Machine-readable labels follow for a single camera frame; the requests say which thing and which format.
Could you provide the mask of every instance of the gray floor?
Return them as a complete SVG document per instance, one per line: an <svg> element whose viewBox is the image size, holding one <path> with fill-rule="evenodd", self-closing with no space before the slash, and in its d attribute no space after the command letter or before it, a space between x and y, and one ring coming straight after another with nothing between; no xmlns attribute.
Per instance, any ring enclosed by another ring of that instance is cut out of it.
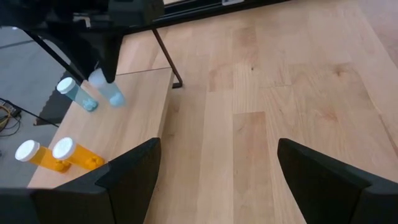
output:
<svg viewBox="0 0 398 224"><path fill-rule="evenodd" d="M35 42L26 43L28 40L21 30L0 29L0 97L39 114L65 69ZM52 43L47 44L65 58ZM36 166L15 160L17 147L28 139L48 146L57 130L51 125L33 126L34 117L26 113L21 121L15 135L0 137L0 187L26 187Z"/></svg>

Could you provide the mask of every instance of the black metal rod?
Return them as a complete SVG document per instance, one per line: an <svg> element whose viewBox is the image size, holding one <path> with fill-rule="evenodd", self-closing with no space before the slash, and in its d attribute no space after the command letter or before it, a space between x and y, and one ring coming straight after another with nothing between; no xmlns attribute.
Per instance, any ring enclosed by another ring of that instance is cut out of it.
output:
<svg viewBox="0 0 398 224"><path fill-rule="evenodd" d="M32 32L28 30L24 30L25 33L32 38L39 46L41 46L52 58L54 58L62 67L65 68L66 71L68 71L74 78L75 80L82 84L83 83L83 77L79 75L70 65L68 65L55 51L51 49L50 46L48 46L39 36L33 34Z"/></svg>
<svg viewBox="0 0 398 224"><path fill-rule="evenodd" d="M44 119L44 118L42 118L42 117L40 117L40 116L38 116L38 115L36 115L36 114L33 114L32 112L30 112L30 111L28 111L28 110L25 110L24 108L21 108L20 106L17 106L17 105L15 105L14 103L11 103L9 100L5 100L5 99L3 99L3 98L0 98L0 100L2 100L2 101L4 101L4 102L8 103L9 105L11 105L11 106L13 106L13 107L15 107L15 108L17 108L17 109L20 109L20 110L23 111L23 112L26 112L26 113L32 115L33 117L35 117L35 118L37 118L37 119L41 119L42 121L44 121L44 122L46 122L46 123L48 123L48 124L51 124L51 125L53 125L53 126L59 128L59 126L56 125L56 124L54 124L53 122L48 121L48 120L46 120L46 119Z"/></svg>
<svg viewBox="0 0 398 224"><path fill-rule="evenodd" d="M162 51L163 51L163 54L166 56L167 61L169 62L170 66L172 67L172 70L173 70L174 75L175 75L175 76L177 77L177 79L178 79L178 83L173 83L173 88L181 88L181 87L182 87L182 78L181 78L180 74L179 74L178 71L177 71L177 68L175 67L175 65L174 65L174 63L173 63L173 60L172 60L172 58L170 57L170 55L169 55L169 53L168 53L168 51L167 51L167 49L166 49L166 46L165 46L164 43L163 43L162 38L160 37L160 35L159 35L157 29L152 29L152 32L154 33L154 35L155 35L155 37L156 37L156 40L157 40L157 42L159 43L160 48L161 48Z"/></svg>

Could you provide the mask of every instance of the wooden board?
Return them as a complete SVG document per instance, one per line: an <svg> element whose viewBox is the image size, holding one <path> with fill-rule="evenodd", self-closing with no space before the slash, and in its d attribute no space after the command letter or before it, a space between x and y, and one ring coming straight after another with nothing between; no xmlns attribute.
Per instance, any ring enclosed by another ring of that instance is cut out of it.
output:
<svg viewBox="0 0 398 224"><path fill-rule="evenodd" d="M355 0L291 1L160 32L185 87L171 95L146 223L305 223L279 138L398 181L398 69Z"/></svg>
<svg viewBox="0 0 398 224"><path fill-rule="evenodd" d="M125 107L112 108L97 91L84 83L99 101L99 107L88 113L72 103L49 148L68 136L110 161L149 138L160 137L171 91L171 69L119 75L116 83L126 98ZM38 167L29 187L53 188L87 172L78 166L71 166L65 174Z"/></svg>

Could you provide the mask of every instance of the wooden tabletop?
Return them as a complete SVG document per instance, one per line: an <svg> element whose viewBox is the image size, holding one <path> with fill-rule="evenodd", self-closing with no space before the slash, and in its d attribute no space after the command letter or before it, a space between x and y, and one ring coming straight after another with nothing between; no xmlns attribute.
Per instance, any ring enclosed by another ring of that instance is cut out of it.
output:
<svg viewBox="0 0 398 224"><path fill-rule="evenodd" d="M72 103L49 148L71 137L87 149L110 161L144 141L162 135L172 86L170 68L118 75L116 83L127 105L112 108L92 87L82 86L99 102L92 113ZM88 170L71 166L65 174L38 167L28 187L53 188L73 180Z"/></svg>

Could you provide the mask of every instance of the white child-proof cap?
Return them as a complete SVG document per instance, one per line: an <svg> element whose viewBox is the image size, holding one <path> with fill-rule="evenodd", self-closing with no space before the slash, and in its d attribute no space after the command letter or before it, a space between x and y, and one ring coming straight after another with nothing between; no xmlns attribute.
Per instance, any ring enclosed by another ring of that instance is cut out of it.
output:
<svg viewBox="0 0 398 224"><path fill-rule="evenodd" d="M76 81L73 80L72 78L68 77L68 78L64 78L63 80L61 80L58 85L57 85L57 90L61 93L61 94L66 94L68 93L70 90L73 89L73 87L75 87L76 85Z"/></svg>
<svg viewBox="0 0 398 224"><path fill-rule="evenodd" d="M52 156L56 159L68 159L76 149L76 143L70 137L59 140L52 149Z"/></svg>
<svg viewBox="0 0 398 224"><path fill-rule="evenodd" d="M88 82L95 88L100 88L108 83L105 79L102 69L98 68L90 74L88 77Z"/></svg>
<svg viewBox="0 0 398 224"><path fill-rule="evenodd" d="M36 155L36 152L40 149L40 143L28 140L22 143L17 151L15 152L15 158L19 161L29 161Z"/></svg>

